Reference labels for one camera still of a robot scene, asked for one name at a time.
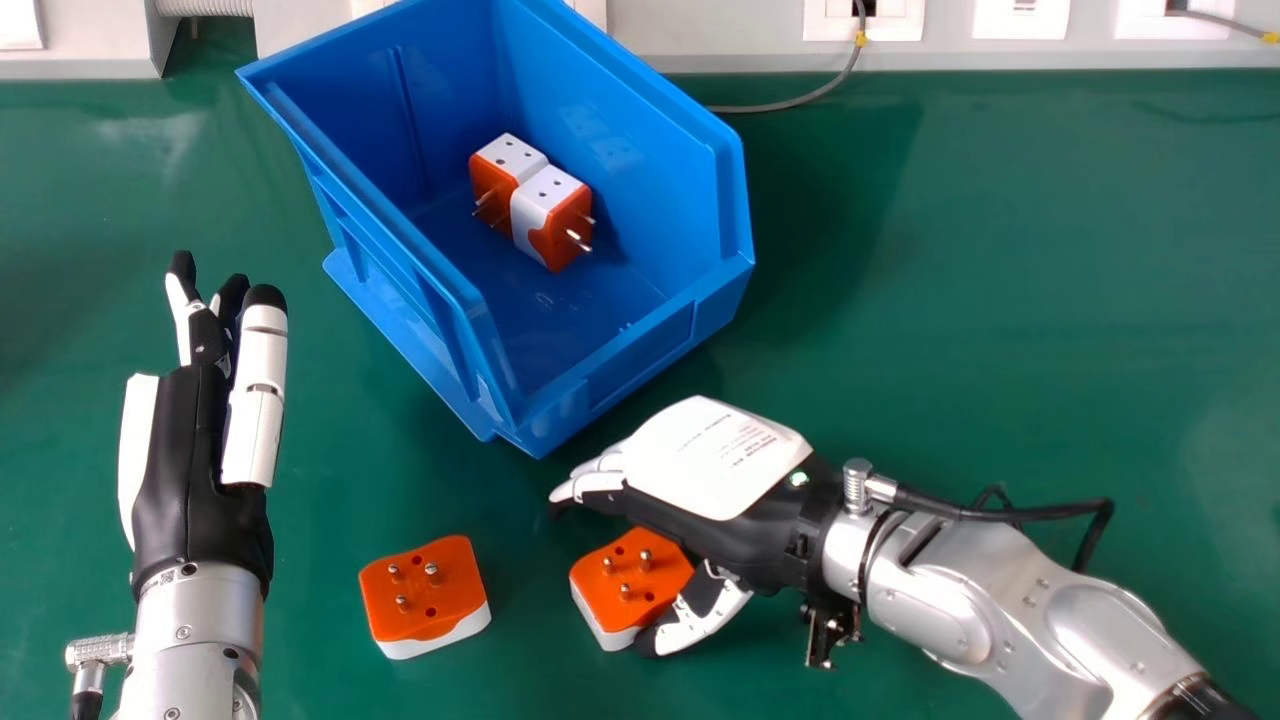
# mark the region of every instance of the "black bracket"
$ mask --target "black bracket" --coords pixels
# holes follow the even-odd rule
[[[805,667],[835,670],[831,651],[850,642],[863,642],[863,607],[856,602],[800,606],[801,619],[809,624],[809,647]]]

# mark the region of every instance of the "robotic arm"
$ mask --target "robotic arm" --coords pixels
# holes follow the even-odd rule
[[[67,647],[73,720],[96,720],[111,665],[128,665],[122,720],[259,717],[287,307],[279,290],[239,274],[206,305],[189,252],[173,256],[165,295],[180,366],[129,378],[120,428],[137,624]]]
[[[984,510],[992,496],[1006,507]],[[716,633],[754,596],[805,596],[806,665],[860,642],[872,621],[936,662],[978,678],[1020,717],[1252,719],[1207,676],[1151,609],[1084,568],[1110,500],[1012,509],[998,487],[973,507],[877,474],[836,469],[795,430],[705,397],[653,416],[576,468],[550,495],[625,515],[701,565],[643,630],[648,656]],[[1073,569],[1050,560],[1019,523],[1092,514]]]

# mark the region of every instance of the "gray cable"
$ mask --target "gray cable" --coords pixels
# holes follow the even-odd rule
[[[155,3],[156,12],[166,18],[253,17],[253,0],[155,0]]]
[[[1265,29],[1258,29],[1258,28],[1256,28],[1253,26],[1247,26],[1244,23],[1238,23],[1238,22],[1235,22],[1233,19],[1229,19],[1229,18],[1222,18],[1222,17],[1219,17],[1219,15],[1212,15],[1210,13],[1201,13],[1199,10],[1165,10],[1165,15],[1166,17],[1172,17],[1172,18],[1192,18],[1192,19],[1196,19],[1196,20],[1204,20],[1207,23],[1220,24],[1220,26],[1224,26],[1224,27],[1229,27],[1229,28],[1231,28],[1231,29],[1234,29],[1236,32],[1243,32],[1244,35],[1252,35],[1253,37],[1257,37],[1258,40],[1267,40],[1270,37],[1275,37],[1275,35],[1276,35],[1274,32],[1268,32],[1268,31],[1265,31]]]
[[[812,102],[813,100],[817,100],[840,87],[840,83],[845,82],[845,78],[849,77],[849,73],[854,72],[854,65],[858,64],[858,56],[863,54],[863,41],[860,36],[867,29],[867,5],[863,4],[863,0],[854,0],[854,5],[858,8],[858,35],[854,40],[854,51],[849,55],[849,61],[845,63],[845,69],[840,70],[840,74],[832,78],[831,82],[799,97],[792,97],[791,100],[765,102],[763,105],[708,105],[707,109],[712,113],[719,113],[722,115],[773,113],[776,110],[788,110],[791,108],[804,105],[805,102]]]

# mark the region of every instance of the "green table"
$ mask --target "green table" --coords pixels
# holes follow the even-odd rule
[[[790,593],[675,660],[595,647],[566,573],[622,527],[549,525],[544,496],[696,392],[960,500],[1115,496],[1094,571],[1280,715],[1280,73],[867,76],[735,119],[759,256],[739,318],[535,462],[472,439],[324,275],[298,161],[232,76],[251,31],[201,29],[164,82],[0,86],[0,716],[63,715],[63,643],[132,628],[119,406],[175,361],[175,247],[206,292],[244,269],[289,299],[269,717],[1009,716],[874,629],[805,670]],[[1080,529],[1034,536],[1065,560]],[[493,625],[387,661],[356,573],[447,533],[474,539]]]

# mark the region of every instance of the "storage bin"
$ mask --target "storage bin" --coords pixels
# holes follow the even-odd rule
[[[737,309],[737,135],[561,0],[408,0],[239,77],[302,156],[325,270],[480,439],[545,455]],[[503,132],[595,192],[561,274],[471,217]]]

